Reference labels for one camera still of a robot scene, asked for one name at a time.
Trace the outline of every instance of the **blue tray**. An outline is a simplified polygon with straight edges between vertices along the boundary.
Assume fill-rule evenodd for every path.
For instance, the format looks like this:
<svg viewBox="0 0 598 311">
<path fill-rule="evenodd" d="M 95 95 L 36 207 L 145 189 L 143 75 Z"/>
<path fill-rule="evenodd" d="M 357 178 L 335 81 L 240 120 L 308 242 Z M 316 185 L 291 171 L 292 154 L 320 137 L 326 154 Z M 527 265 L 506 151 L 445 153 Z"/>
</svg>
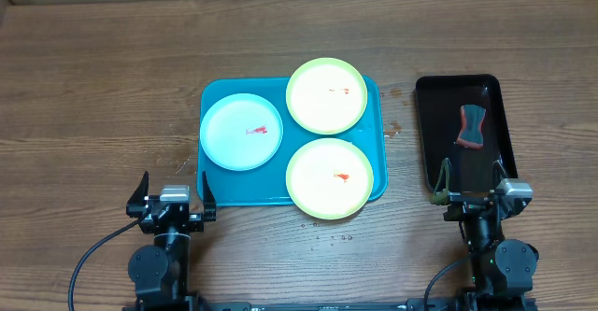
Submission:
<svg viewBox="0 0 598 311">
<path fill-rule="evenodd" d="M 264 165 L 248 171 L 230 171 L 217 166 L 204 153 L 199 142 L 197 159 L 197 192 L 202 197 L 201 175 L 205 171 L 207 183 L 217 206 L 292 205 L 287 192 L 285 174 L 292 155 L 304 144 L 324 135 L 313 134 L 295 122 L 286 103 L 286 89 L 290 78 L 232 78 L 213 81 L 202 93 L 199 122 L 207 110 L 222 97 L 248 92 L 270 101 L 280 113 L 283 136 L 277 153 Z M 362 118 L 341 134 L 326 135 L 344 139 L 359 148 L 372 164 L 374 188 L 369 200 L 376 200 L 389 183 L 384 150 L 382 111 L 376 82 L 363 77 L 367 86 L 367 107 Z"/>
</svg>

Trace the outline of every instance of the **wooden table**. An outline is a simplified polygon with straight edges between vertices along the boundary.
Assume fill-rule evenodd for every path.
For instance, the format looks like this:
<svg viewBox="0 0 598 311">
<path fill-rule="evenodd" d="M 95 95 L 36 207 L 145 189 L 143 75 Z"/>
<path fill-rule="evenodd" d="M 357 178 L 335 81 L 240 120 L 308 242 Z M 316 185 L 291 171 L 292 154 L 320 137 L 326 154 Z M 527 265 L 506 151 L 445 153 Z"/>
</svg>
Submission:
<svg viewBox="0 0 598 311">
<path fill-rule="evenodd" d="M 0 309 L 64 310 L 80 256 L 150 191 L 195 184 L 201 93 L 225 77 L 288 76 L 331 56 L 381 89 L 390 185 L 354 219 L 293 206 L 226 208 L 192 238 L 211 301 L 401 301 L 464 255 L 427 202 L 413 93 L 426 75 L 501 82 L 534 201 L 505 222 L 541 254 L 543 310 L 598 308 L 598 0 L 216 0 L 9 7 L 0 29 Z M 139 230 L 94 253 L 77 310 L 135 299 Z M 466 270 L 438 282 L 451 295 Z"/>
</svg>

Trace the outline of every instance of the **black tray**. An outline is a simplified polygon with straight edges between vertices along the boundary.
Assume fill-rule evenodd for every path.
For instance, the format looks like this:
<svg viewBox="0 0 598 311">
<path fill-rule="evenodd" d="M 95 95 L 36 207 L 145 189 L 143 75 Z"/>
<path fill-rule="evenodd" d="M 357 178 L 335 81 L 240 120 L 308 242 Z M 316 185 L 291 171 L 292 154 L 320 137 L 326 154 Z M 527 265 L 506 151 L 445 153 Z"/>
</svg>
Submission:
<svg viewBox="0 0 598 311">
<path fill-rule="evenodd" d="M 426 185 L 430 191 L 445 158 L 450 159 L 458 186 L 451 191 L 493 190 L 498 185 L 494 176 L 495 161 L 502 164 L 508 177 L 517 177 L 503 97 L 495 77 L 423 77 L 418 79 L 415 96 Z M 461 106 L 464 105 L 486 109 L 481 126 L 481 148 L 468 148 L 456 142 L 462 129 Z"/>
</svg>

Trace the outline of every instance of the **tabletop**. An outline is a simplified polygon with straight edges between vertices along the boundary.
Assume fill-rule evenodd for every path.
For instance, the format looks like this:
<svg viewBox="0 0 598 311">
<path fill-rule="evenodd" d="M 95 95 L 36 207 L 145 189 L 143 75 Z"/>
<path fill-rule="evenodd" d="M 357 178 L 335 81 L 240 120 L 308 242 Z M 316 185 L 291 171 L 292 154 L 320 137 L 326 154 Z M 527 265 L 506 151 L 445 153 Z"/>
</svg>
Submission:
<svg viewBox="0 0 598 311">
<path fill-rule="evenodd" d="M 534 200 L 504 222 L 537 247 L 542 310 L 598 308 L 598 0 L 213 0 L 9 7 L 0 26 L 0 310 L 64 310 L 72 271 L 150 192 L 195 194 L 202 90 L 345 60 L 380 88 L 389 187 L 359 215 L 223 208 L 192 236 L 192 288 L 210 301 L 403 301 L 465 255 L 429 204 L 413 91 L 422 76 L 500 83 Z M 77 310 L 135 299 L 126 267 L 151 236 L 97 250 Z M 462 268 L 435 296 L 471 283 Z"/>
</svg>

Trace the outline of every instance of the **tray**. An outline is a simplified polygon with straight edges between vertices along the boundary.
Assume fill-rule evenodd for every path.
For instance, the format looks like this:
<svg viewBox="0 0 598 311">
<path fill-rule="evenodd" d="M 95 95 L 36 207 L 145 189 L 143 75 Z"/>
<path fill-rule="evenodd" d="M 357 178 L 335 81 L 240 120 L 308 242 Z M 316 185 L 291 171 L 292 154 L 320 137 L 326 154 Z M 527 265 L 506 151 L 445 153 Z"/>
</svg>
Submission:
<svg viewBox="0 0 598 311">
<path fill-rule="evenodd" d="M 451 191 L 488 192 L 496 185 L 493 163 L 499 161 L 508 177 L 517 177 L 515 157 L 506 125 L 498 80 L 491 75 L 423 77 L 415 87 L 420 120 L 421 150 L 426 185 L 433 190 L 441 163 L 449 158 L 456 178 Z M 462 131 L 461 107 L 486 109 L 481 122 L 483 146 L 456 143 Z"/>
<path fill-rule="evenodd" d="M 230 171 L 217 166 L 204 153 L 199 142 L 197 192 L 203 193 L 201 175 L 217 206 L 292 205 L 285 185 L 285 173 L 292 155 L 305 143 L 323 137 L 344 139 L 359 148 L 374 170 L 374 188 L 369 200 L 376 200 L 388 186 L 388 170 L 384 149 L 384 132 L 380 98 L 376 83 L 363 77 L 367 86 L 367 107 L 362 118 L 341 134 L 313 134 L 297 124 L 286 104 L 286 88 L 290 78 L 232 78 L 211 82 L 202 93 L 200 125 L 207 110 L 222 97 L 248 92 L 270 101 L 280 113 L 283 136 L 277 153 L 267 163 L 248 171 Z"/>
</svg>

